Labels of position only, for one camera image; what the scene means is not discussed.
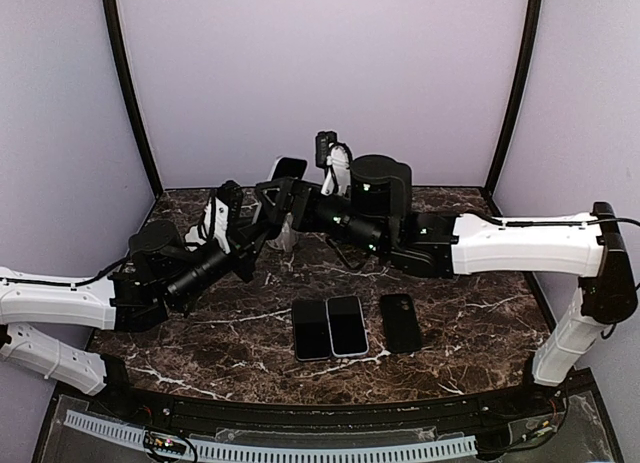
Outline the white-edged smartphone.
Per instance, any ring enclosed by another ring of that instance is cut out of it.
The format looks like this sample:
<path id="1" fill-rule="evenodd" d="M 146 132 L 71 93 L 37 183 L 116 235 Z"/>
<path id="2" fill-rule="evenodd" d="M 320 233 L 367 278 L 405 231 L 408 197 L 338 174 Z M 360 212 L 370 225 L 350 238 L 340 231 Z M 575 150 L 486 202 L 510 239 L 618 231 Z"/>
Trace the white-edged smartphone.
<path id="1" fill-rule="evenodd" d="M 280 178 L 302 179 L 306 169 L 306 160 L 280 156 L 274 162 L 268 180 L 274 181 Z"/>

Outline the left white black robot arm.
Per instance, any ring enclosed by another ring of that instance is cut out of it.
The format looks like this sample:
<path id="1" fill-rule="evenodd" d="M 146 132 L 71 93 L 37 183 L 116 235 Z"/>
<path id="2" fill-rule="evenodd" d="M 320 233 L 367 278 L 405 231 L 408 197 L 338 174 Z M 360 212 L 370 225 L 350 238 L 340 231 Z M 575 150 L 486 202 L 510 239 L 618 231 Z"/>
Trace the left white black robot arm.
<path id="1" fill-rule="evenodd" d="M 71 324 L 104 331 L 144 332 L 173 313 L 188 316 L 197 299 L 229 273 L 252 279 L 255 262 L 277 226 L 268 218 L 224 223 L 213 209 L 210 237 L 185 242 L 168 220 L 154 221 L 129 240 L 132 271 L 111 265 L 87 280 L 36 278 L 1 270 L 1 358 L 55 379 L 103 404 L 120 419 L 141 410 L 129 388 L 125 363 L 86 352 L 40 332 L 37 323 Z"/>

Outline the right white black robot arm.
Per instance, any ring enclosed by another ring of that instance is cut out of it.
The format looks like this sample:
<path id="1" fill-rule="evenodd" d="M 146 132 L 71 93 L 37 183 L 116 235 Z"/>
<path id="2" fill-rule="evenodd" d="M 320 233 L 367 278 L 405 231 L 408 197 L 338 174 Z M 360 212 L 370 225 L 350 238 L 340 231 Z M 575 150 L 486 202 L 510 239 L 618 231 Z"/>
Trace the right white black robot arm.
<path id="1" fill-rule="evenodd" d="M 255 188 L 267 218 L 292 218 L 299 232 L 343 240 L 405 274 L 452 278 L 485 272 L 574 275 L 577 287 L 551 336 L 536 350 L 530 377 L 510 396 L 521 417 L 534 415 L 607 327 L 638 307 L 637 284 L 622 222 L 606 202 L 589 212 L 551 218 L 504 218 L 475 211 L 418 213 L 412 209 L 412 171 L 383 155 L 365 155 L 333 188 L 284 176 Z"/>

